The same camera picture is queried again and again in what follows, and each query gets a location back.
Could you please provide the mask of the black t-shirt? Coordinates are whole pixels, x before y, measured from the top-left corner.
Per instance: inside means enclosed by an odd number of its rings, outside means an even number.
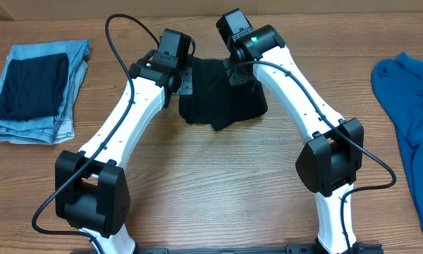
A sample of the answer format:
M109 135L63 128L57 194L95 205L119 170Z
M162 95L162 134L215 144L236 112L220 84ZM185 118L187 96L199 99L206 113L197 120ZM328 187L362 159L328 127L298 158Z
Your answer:
M219 59L189 59L193 93L179 98L179 115L190 124L210 124L220 131L236 121L262 116L268 110L262 84L253 77L233 85Z

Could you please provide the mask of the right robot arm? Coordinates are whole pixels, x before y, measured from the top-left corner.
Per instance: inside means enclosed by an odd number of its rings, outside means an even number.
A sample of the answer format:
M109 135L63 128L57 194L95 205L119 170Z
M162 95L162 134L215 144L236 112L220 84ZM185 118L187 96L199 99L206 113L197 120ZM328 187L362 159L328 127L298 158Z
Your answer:
M304 147L295 167L315 195L321 251L355 252L350 191L362 165L362 153L356 147L363 144L361 123L346 121L320 97L273 26L255 29L236 8L224 14L216 27L230 51L233 68L265 85L299 131Z

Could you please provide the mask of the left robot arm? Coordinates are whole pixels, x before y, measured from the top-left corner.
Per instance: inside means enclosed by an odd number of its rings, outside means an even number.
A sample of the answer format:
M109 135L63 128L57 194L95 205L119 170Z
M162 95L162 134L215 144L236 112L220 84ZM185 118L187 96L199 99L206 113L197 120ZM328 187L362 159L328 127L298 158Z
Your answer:
M87 236L94 253L136 253L125 226L131 197L125 169L147 125L182 87L195 51L184 33L164 30L157 49L131 64L119 102L78 152L64 150L55 163L56 214Z

